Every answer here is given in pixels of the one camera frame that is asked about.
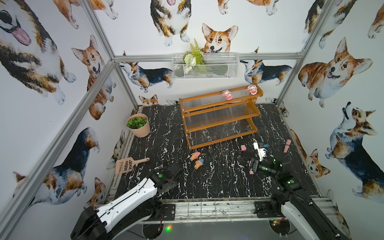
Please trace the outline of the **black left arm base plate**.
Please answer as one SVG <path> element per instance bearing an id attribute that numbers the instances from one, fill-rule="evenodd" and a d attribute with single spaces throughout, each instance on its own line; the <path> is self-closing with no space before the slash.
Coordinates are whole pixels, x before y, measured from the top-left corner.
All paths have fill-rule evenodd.
<path id="1" fill-rule="evenodd" d="M 156 221 L 174 221 L 176 215 L 175 204 L 162 204 L 156 211 Z"/>

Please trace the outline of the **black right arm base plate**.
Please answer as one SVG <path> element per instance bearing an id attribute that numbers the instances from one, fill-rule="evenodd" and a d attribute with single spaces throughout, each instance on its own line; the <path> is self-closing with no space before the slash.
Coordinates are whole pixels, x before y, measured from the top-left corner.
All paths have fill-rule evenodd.
<path id="1" fill-rule="evenodd" d="M 284 216 L 281 213 L 281 204 L 277 200 L 256 201 L 254 202 L 254 206 L 254 214 L 256 214 L 258 218 L 282 218 Z"/>

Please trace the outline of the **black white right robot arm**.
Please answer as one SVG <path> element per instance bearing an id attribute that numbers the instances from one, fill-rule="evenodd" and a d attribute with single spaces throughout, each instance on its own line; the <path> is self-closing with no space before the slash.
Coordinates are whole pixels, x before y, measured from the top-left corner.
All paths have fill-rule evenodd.
<path id="1" fill-rule="evenodd" d="M 255 158 L 245 161 L 251 175 L 271 177 L 279 192 L 272 194 L 266 204 L 255 203 L 258 217 L 279 217 L 291 221 L 306 240 L 347 240 L 300 185 L 291 172 L 283 171 L 283 164 L 260 161 Z"/>

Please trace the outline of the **pink white bunny doll figure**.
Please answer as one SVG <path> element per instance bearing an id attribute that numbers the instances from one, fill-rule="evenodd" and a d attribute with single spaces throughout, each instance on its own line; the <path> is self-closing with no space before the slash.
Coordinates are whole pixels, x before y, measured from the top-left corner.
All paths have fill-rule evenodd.
<path id="1" fill-rule="evenodd" d="M 258 87 L 256 85 L 248 85 L 247 90 L 251 95 L 256 95 L 258 93 Z"/>

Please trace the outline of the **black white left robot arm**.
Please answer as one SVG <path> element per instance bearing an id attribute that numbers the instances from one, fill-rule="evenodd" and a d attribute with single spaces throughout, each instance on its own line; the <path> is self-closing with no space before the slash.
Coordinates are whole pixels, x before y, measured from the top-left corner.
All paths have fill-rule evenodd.
<path id="1" fill-rule="evenodd" d="M 113 240 L 132 226 L 144 221 L 175 219 L 176 206 L 163 204 L 161 196 L 176 187 L 183 168 L 172 163 L 154 169 L 131 190 L 97 209 L 81 213 L 70 238 L 72 240 Z"/>

